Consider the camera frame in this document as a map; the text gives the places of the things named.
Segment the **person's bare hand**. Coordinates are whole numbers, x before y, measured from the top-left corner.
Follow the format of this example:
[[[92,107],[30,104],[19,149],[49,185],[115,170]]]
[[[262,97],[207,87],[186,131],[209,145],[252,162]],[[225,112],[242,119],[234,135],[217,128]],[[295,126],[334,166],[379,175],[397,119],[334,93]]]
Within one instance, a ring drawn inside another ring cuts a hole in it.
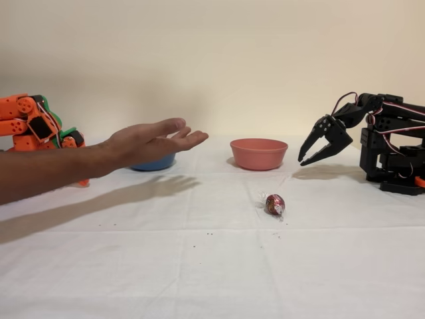
[[[136,124],[112,134],[101,144],[105,171],[149,163],[203,143],[209,135],[192,132],[182,118],[170,118],[152,124]]]

